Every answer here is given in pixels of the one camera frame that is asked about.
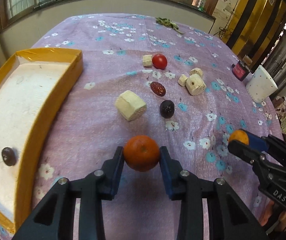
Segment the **person's right hand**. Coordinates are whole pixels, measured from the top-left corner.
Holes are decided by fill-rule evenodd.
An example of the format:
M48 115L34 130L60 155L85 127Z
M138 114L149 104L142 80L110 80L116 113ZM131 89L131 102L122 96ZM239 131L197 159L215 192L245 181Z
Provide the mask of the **person's right hand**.
M259 218L261 226L266 227L267 232L286 231L286 211L275 202L268 202Z

